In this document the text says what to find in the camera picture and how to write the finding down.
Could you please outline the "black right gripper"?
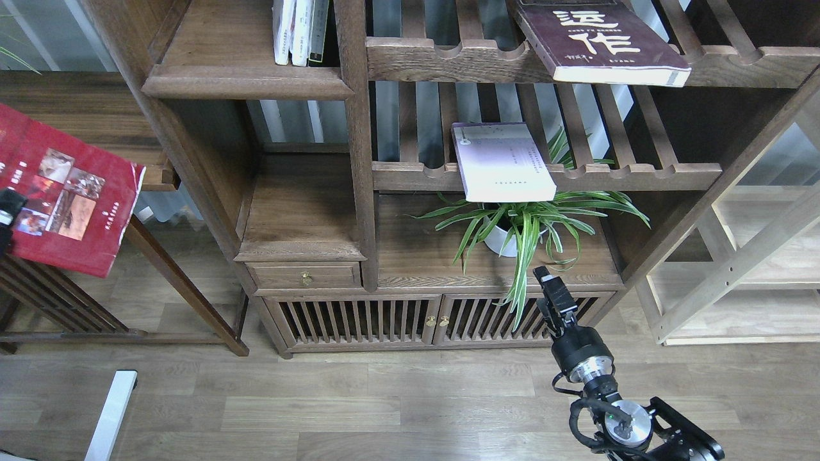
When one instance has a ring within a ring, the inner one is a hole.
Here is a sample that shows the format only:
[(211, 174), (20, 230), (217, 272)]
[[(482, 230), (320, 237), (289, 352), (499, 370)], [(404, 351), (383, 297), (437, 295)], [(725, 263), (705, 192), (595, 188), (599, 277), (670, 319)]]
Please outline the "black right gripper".
[(565, 379), (586, 384), (599, 376), (612, 375), (611, 351), (595, 328), (577, 323), (576, 300), (561, 277), (551, 275), (545, 266), (536, 266), (533, 274), (543, 292), (537, 306), (553, 339), (553, 357)]

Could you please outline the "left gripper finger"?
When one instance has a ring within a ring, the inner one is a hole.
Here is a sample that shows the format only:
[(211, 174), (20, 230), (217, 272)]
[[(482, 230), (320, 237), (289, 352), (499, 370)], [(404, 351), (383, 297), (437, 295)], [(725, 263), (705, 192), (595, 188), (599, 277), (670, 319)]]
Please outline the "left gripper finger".
[(1, 257), (11, 245), (14, 222), (27, 201), (26, 196), (12, 188), (3, 189), (1, 192)]

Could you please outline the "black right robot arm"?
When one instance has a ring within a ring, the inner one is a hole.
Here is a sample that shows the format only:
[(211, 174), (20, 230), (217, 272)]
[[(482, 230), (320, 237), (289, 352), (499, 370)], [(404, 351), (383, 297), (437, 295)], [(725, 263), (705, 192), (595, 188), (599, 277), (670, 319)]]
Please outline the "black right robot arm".
[(611, 351), (592, 327), (576, 321), (576, 301), (561, 278), (537, 266), (543, 297), (537, 301), (561, 371), (553, 379), (582, 383), (583, 390), (554, 388), (577, 396), (570, 406), (572, 435), (610, 460), (721, 460), (720, 443), (659, 397), (647, 406), (624, 400), (614, 377)]

